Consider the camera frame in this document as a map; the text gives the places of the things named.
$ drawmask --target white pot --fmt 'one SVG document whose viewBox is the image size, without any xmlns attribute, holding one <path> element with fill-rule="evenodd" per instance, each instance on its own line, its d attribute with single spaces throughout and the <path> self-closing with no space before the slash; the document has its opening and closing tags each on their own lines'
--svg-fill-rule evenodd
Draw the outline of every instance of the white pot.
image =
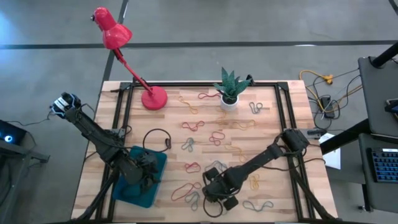
<svg viewBox="0 0 398 224">
<path fill-rule="evenodd" d="M 223 97 L 221 97 L 221 109 L 225 111 L 233 111 L 236 109 L 236 106 L 238 105 L 239 102 L 239 96 L 237 96 L 237 100 L 234 104 L 229 105 L 223 101 Z"/>
</svg>

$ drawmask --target red desk lamp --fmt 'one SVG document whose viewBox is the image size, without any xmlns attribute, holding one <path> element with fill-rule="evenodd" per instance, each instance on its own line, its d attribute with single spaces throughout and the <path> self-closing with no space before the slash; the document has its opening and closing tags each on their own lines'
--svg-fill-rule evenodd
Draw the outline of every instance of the red desk lamp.
<svg viewBox="0 0 398 224">
<path fill-rule="evenodd" d="M 145 108 L 148 110 L 159 110 L 163 108 L 167 102 L 166 91 L 159 86 L 148 86 L 148 84 L 130 68 L 119 49 L 131 39 L 132 32 L 126 26 L 118 24 L 105 7 L 97 8 L 91 19 L 98 24 L 99 29 L 101 29 L 103 33 L 102 38 L 104 46 L 107 49 L 113 50 L 116 58 L 146 89 L 141 96 L 141 101 Z"/>
</svg>

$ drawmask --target wooden table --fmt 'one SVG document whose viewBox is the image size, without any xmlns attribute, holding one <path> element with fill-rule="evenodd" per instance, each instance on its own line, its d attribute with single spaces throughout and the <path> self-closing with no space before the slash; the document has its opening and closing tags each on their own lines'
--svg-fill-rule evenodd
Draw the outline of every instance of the wooden table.
<svg viewBox="0 0 398 224">
<path fill-rule="evenodd" d="M 294 114 L 298 128 L 313 128 L 312 114 L 307 100 L 304 82 L 288 81 Z M 104 82 L 99 99 L 98 110 L 95 121 L 104 129 L 110 129 L 116 107 L 117 93 L 110 90 L 118 89 L 120 82 Z M 225 146 L 236 146 L 243 150 L 247 159 L 251 159 L 266 149 L 274 138 L 281 132 L 279 114 L 276 105 L 275 91 L 272 87 L 248 87 L 239 96 L 238 109 L 228 112 L 223 121 L 228 124 L 219 124 L 217 118 L 222 115 L 219 111 L 220 99 L 204 98 L 198 99 L 199 93 L 210 95 L 217 93 L 214 88 L 208 87 L 165 87 L 169 100 L 165 108 L 158 111 L 145 110 L 141 104 L 142 88 L 135 88 L 130 111 L 129 125 L 132 131 L 126 137 L 126 146 L 142 146 L 142 139 L 146 132 L 153 128 L 167 130 L 172 136 L 172 148 L 167 151 L 168 163 L 165 168 L 162 183 L 151 208 L 141 208 L 135 205 L 117 201 L 114 213 L 114 222 L 281 222 L 296 221 L 296 212 L 292 195 L 289 172 L 277 170 L 259 169 L 254 174 L 259 176 L 259 189 L 252 190 L 250 181 L 245 181 L 241 192 L 237 194 L 239 205 L 219 218 L 208 217 L 203 209 L 203 194 L 200 192 L 199 209 L 193 212 L 190 203 L 185 203 L 184 198 L 171 201 L 172 192 L 187 182 L 203 182 L 201 173 L 188 174 L 185 172 L 185 163 L 198 162 L 202 171 L 214 160 L 220 160 L 228 166 L 240 165 L 239 151 L 226 150 Z M 198 114 L 191 114 L 187 105 L 181 103 L 178 98 L 189 102 L 198 109 Z M 259 114 L 252 114 L 249 102 L 261 102 L 264 107 Z M 119 123 L 122 123 L 122 107 Z M 255 127 L 240 130 L 233 121 L 242 125 L 251 119 L 256 121 Z M 200 120 L 205 122 L 203 127 L 192 132 L 182 129 L 184 121 L 194 124 Z M 226 138 L 221 141 L 220 146 L 209 142 L 213 131 L 222 131 Z M 146 140 L 146 148 L 153 150 L 164 149 L 164 139 L 167 136 L 162 132 L 151 133 Z M 195 141 L 193 152 L 181 149 L 187 138 L 192 137 Z M 95 151 L 94 145 L 89 144 L 87 154 Z M 308 147 L 304 160 L 322 158 L 318 147 Z M 267 164 L 270 167 L 287 168 L 286 158 L 279 158 Z M 330 189 L 325 165 L 322 161 L 312 161 L 305 164 L 307 168 L 308 181 L 312 192 L 320 203 L 330 214 L 337 217 L 333 196 Z M 86 207 L 94 199 L 101 185 L 104 163 L 96 154 L 89 158 L 83 166 L 80 184 L 76 195 L 72 218 L 81 215 Z M 300 198 L 305 217 L 308 217 L 305 197 L 300 190 Z M 250 200 L 258 208 L 265 201 L 271 201 L 273 208 L 266 208 L 263 212 L 254 212 L 242 206 L 243 200 Z M 206 209 L 211 214 L 219 212 L 218 204 L 206 203 Z"/>
</svg>

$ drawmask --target gray floor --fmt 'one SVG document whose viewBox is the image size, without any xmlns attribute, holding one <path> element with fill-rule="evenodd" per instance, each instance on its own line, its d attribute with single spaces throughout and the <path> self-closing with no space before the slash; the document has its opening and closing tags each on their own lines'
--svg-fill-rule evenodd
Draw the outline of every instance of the gray floor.
<svg viewBox="0 0 398 224">
<path fill-rule="evenodd" d="M 0 1 L 0 45 L 101 43 L 100 31 L 90 21 L 93 10 L 106 6 L 117 17 L 121 4 L 122 0 Z M 134 33 L 131 42 L 144 43 L 393 40 L 398 37 L 397 20 L 387 0 L 130 0 L 124 23 Z M 291 80 L 298 79 L 303 69 L 338 75 L 357 68 L 358 57 L 377 55 L 386 48 L 229 47 L 124 49 L 123 53 L 147 80 L 218 79 L 221 66 L 258 80 Z M 23 123 L 43 119 L 63 91 L 96 106 L 108 54 L 105 49 L 0 50 L 0 118 Z M 332 86 L 321 84 L 318 91 L 334 95 L 357 74 L 338 78 Z M 110 80 L 129 79 L 131 75 L 114 62 Z M 313 79 L 305 76 L 307 84 Z M 359 84 L 356 80 L 352 87 Z M 359 91 L 331 129 L 346 129 L 366 117 Z M 68 220 L 87 141 L 58 117 L 26 129 L 36 138 L 36 150 L 50 154 L 51 159 L 26 175 L 13 215 L 15 223 Z M 398 215 L 393 213 L 359 213 L 360 185 L 335 180 L 333 172 L 330 181 L 340 218 L 396 223 Z"/>
</svg>

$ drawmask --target blue keyboard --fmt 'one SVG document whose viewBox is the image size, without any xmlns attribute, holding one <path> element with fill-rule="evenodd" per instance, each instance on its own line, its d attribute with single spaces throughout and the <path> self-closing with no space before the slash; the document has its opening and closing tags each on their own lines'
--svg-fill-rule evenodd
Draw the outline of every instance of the blue keyboard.
<svg viewBox="0 0 398 224">
<path fill-rule="evenodd" d="M 398 149 L 368 149 L 376 182 L 398 184 Z"/>
</svg>

